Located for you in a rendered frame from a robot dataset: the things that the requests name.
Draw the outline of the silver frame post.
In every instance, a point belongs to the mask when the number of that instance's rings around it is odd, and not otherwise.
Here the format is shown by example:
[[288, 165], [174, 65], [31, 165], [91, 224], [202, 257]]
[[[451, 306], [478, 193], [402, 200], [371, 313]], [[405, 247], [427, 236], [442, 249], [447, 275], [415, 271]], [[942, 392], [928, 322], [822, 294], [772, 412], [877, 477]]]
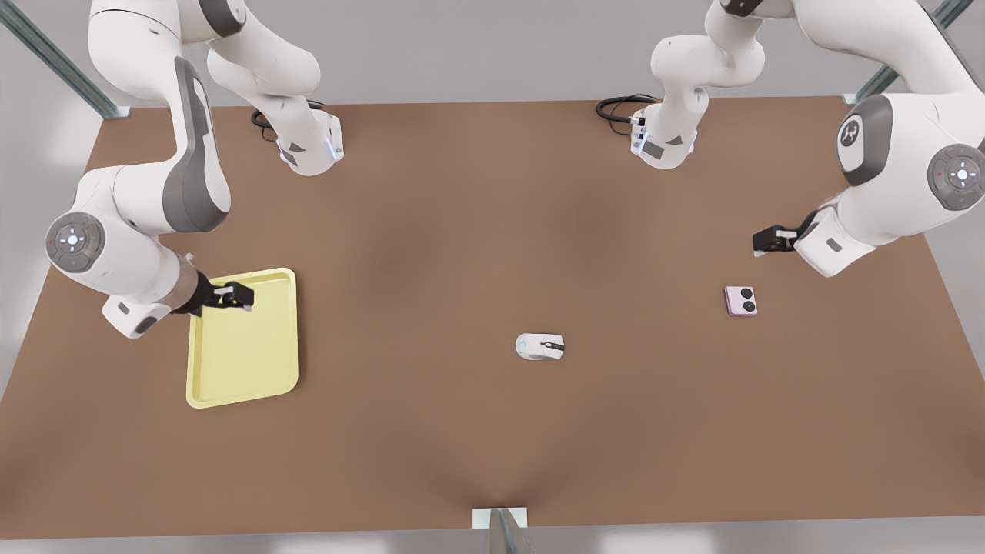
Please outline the silver frame post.
[[526, 507], [472, 509], [472, 529], [488, 530], [486, 554], [535, 554], [524, 530]]
[[900, 7], [898, 15], [877, 15], [876, 34], [865, 38], [857, 54], [882, 64], [855, 94], [842, 95], [845, 105], [858, 105], [884, 94], [901, 78], [915, 94], [985, 94], [985, 81], [967, 62], [947, 27], [975, 0], [940, 0], [935, 10], [920, 5]]
[[103, 119], [131, 115], [130, 106], [116, 105], [12, 0], [0, 0], [0, 22]]

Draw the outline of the pink flip phone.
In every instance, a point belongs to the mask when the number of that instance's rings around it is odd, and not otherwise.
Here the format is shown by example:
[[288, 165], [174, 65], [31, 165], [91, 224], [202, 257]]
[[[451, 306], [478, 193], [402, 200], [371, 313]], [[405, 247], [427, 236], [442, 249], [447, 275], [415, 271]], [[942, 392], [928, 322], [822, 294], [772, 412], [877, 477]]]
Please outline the pink flip phone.
[[734, 318], [752, 318], [759, 313], [752, 287], [726, 286], [724, 295], [727, 312]]

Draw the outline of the white computer mouse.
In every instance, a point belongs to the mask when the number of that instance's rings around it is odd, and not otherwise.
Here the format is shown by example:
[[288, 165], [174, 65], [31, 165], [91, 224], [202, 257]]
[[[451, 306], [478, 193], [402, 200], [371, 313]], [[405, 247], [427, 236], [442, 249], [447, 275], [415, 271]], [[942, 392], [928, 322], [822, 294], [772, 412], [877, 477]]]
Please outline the white computer mouse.
[[522, 333], [515, 340], [515, 350], [524, 360], [559, 360], [564, 352], [563, 337], [545, 333]]

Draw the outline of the yellow rectangular tray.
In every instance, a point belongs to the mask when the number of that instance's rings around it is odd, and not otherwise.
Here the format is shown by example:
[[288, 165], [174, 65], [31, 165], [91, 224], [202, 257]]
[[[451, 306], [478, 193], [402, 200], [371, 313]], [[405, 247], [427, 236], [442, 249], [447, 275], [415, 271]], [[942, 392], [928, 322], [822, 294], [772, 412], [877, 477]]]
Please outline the yellow rectangular tray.
[[296, 275], [272, 268], [212, 279], [255, 292], [250, 311], [204, 309], [191, 319], [186, 401], [193, 408], [267, 399], [299, 381]]

